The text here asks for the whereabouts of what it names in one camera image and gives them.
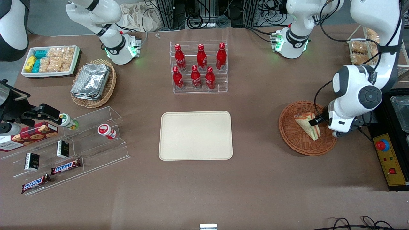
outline white robotic arm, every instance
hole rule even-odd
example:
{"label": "white robotic arm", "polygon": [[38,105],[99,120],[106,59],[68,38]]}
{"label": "white robotic arm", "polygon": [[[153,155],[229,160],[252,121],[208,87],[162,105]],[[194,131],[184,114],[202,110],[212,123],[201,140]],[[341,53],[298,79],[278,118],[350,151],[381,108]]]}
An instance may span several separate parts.
{"label": "white robotic arm", "polygon": [[66,10],[71,20],[87,27],[99,37],[108,57],[115,64],[127,64],[139,56],[136,38],[121,34],[115,25],[122,16],[116,1],[72,0],[67,3]]}
{"label": "white robotic arm", "polygon": [[344,0],[288,0],[287,12],[293,17],[293,22],[291,26],[272,34],[274,50],[285,58],[298,58],[305,50],[307,40],[315,26],[312,16],[319,15],[322,7],[324,7],[323,15],[331,14],[338,11],[343,4]]}
{"label": "white robotic arm", "polygon": [[362,26],[378,33],[380,57],[377,65],[346,65],[333,77],[337,96],[321,115],[341,137],[362,125],[359,116],[371,112],[382,101],[382,94],[396,83],[402,27],[398,0],[352,0],[351,16]]}
{"label": "white robotic arm", "polygon": [[28,47],[29,0],[0,0],[0,61],[16,61]]}

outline yellow control panel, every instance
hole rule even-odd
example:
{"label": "yellow control panel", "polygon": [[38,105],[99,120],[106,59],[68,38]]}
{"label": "yellow control panel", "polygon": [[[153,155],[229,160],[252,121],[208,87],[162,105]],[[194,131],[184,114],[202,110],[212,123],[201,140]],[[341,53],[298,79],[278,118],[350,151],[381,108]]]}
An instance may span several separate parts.
{"label": "yellow control panel", "polygon": [[396,159],[389,135],[383,134],[373,139],[375,148],[389,186],[406,185],[399,162]]}

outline emergency stop button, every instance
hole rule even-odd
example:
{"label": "emergency stop button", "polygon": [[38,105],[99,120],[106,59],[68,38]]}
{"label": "emergency stop button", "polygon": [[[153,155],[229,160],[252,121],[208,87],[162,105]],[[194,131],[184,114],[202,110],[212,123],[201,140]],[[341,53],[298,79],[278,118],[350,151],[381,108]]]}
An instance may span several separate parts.
{"label": "emergency stop button", "polygon": [[389,150],[389,142],[385,139],[381,139],[375,143],[375,147],[378,150],[386,152]]}

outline red button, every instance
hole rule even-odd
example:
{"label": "red button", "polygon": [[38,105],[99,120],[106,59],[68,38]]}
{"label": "red button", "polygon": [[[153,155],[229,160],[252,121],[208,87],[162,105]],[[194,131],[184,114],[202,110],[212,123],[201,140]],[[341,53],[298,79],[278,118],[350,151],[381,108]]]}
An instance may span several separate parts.
{"label": "red button", "polygon": [[375,143],[375,146],[376,146],[376,148],[377,149],[379,149],[379,150],[384,150],[385,148],[386,148],[386,144],[385,144],[385,142],[383,142],[383,141],[377,141],[376,143]]}

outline table surface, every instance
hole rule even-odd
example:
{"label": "table surface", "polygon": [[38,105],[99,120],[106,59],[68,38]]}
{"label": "table surface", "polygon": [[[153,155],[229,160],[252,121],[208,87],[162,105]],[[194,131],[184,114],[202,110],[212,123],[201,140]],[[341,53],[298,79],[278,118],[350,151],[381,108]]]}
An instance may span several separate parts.
{"label": "table surface", "polygon": [[[326,27],[336,38],[347,38],[355,28]],[[139,59],[115,65],[118,80],[105,105],[123,117],[121,136],[132,157],[34,196],[20,194],[22,181],[13,179],[12,163],[1,161],[2,229],[186,230],[217,223],[221,230],[308,230],[328,227],[331,217],[362,224],[361,215],[409,228],[409,194],[387,192],[374,146],[362,134],[340,138],[331,152],[316,157],[296,153],[280,136],[282,109],[313,100],[349,64],[344,43],[326,38],[317,27],[304,54],[289,60],[245,29],[160,32],[160,40],[154,35]],[[169,43],[218,39],[228,41],[229,92],[174,95]],[[30,36],[31,47],[53,45],[79,46],[80,66],[107,59],[96,36]],[[72,101],[72,80],[18,76],[16,87],[31,94],[33,105],[47,103],[72,117],[93,111]],[[326,87],[318,103],[334,98]],[[218,110],[231,114],[230,160],[159,159],[163,113]]]}

